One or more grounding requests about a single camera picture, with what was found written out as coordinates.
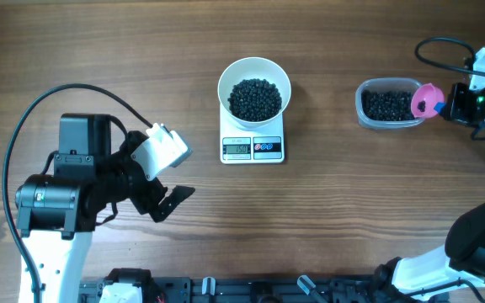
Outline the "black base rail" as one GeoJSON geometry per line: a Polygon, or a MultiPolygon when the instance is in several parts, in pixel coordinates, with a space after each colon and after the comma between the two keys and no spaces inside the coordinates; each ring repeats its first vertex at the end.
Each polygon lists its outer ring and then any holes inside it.
{"type": "Polygon", "coordinates": [[[91,302],[262,303],[415,302],[387,286],[383,276],[332,279],[216,279],[153,277],[147,269],[116,268],[97,281],[83,281],[77,300],[91,302]]]}

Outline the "black beans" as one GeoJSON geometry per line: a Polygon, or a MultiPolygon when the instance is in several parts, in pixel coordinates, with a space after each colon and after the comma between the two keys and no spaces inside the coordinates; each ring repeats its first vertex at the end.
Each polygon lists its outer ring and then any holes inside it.
{"type": "Polygon", "coordinates": [[[424,100],[420,101],[417,105],[417,109],[419,112],[424,113],[426,111],[426,102],[424,100]]]}
{"type": "Polygon", "coordinates": [[[412,94],[404,91],[384,93],[364,90],[361,94],[362,108],[370,120],[407,121],[414,120],[411,111],[412,94]]]}
{"type": "Polygon", "coordinates": [[[232,115],[248,122],[275,117],[282,107],[282,98],[275,84],[266,79],[244,79],[232,88],[227,99],[232,115]]]}

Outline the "pink scoop blue handle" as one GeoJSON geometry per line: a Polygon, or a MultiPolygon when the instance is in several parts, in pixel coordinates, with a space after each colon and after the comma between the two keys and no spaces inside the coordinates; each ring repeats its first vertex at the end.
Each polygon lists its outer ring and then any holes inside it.
{"type": "Polygon", "coordinates": [[[445,96],[440,88],[427,83],[417,89],[411,100],[411,111],[415,118],[430,119],[440,114],[445,107],[445,96]],[[426,102],[426,111],[421,113],[417,109],[420,101],[426,102]]]}

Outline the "black beans in bowl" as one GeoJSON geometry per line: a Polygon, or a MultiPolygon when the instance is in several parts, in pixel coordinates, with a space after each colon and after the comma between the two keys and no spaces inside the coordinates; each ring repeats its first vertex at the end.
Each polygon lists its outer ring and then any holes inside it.
{"type": "Polygon", "coordinates": [[[275,117],[282,107],[282,98],[275,84],[266,79],[244,79],[232,88],[227,99],[232,115],[248,122],[275,117]]]}

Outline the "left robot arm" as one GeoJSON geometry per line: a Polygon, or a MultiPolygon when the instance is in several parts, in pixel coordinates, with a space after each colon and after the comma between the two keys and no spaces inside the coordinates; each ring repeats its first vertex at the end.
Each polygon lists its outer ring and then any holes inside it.
{"type": "Polygon", "coordinates": [[[164,221],[194,189],[163,186],[157,176],[186,160],[191,149],[163,124],[145,132],[126,131],[117,152],[111,151],[111,127],[120,121],[109,114],[64,114],[59,148],[47,164],[53,174],[27,178],[16,192],[18,229],[32,263],[23,266],[19,299],[39,280],[43,302],[76,302],[83,265],[99,212],[130,200],[141,215],[164,221]]]}

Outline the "white digital kitchen scale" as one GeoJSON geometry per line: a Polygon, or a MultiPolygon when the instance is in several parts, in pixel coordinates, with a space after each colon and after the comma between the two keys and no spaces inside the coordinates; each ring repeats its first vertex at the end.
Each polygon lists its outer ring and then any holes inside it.
{"type": "Polygon", "coordinates": [[[245,128],[220,109],[220,160],[224,164],[271,164],[285,160],[283,115],[245,128]]]}

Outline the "clear plastic container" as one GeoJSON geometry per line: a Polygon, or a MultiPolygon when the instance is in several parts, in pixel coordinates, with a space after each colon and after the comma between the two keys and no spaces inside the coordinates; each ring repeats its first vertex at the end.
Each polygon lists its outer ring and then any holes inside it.
{"type": "Polygon", "coordinates": [[[415,93],[422,83],[407,77],[382,77],[364,81],[359,85],[355,93],[355,108],[359,124],[372,130],[395,130],[414,127],[424,122],[423,118],[404,121],[385,121],[371,119],[363,109],[363,92],[365,90],[376,93],[387,93],[389,91],[415,93]]]}

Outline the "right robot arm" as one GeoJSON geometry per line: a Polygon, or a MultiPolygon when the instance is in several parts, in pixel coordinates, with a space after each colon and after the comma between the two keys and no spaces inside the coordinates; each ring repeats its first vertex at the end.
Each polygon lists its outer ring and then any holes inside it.
{"type": "MultiPolygon", "coordinates": [[[[469,83],[457,83],[449,96],[431,84],[413,96],[411,111],[417,118],[442,116],[473,129],[479,140],[485,129],[485,60],[473,64],[469,83]]],[[[461,215],[441,247],[412,258],[394,258],[380,265],[368,281],[369,302],[423,302],[461,288],[470,289],[479,301],[485,287],[485,202],[461,215]]]]}

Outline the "white bowl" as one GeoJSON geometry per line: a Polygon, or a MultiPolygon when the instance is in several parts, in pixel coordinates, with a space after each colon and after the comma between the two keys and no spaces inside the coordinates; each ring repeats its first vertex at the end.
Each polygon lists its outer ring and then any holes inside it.
{"type": "Polygon", "coordinates": [[[217,96],[220,101],[220,107],[225,108],[236,122],[243,125],[245,128],[255,128],[267,124],[274,118],[279,117],[281,114],[283,115],[290,102],[291,83],[285,70],[277,63],[262,57],[246,57],[234,61],[221,74],[217,84],[217,96]],[[269,120],[248,122],[236,118],[229,110],[229,103],[227,99],[229,98],[229,94],[232,92],[233,86],[240,83],[244,79],[254,78],[266,79],[268,82],[275,84],[280,91],[282,107],[280,112],[269,120]]]}

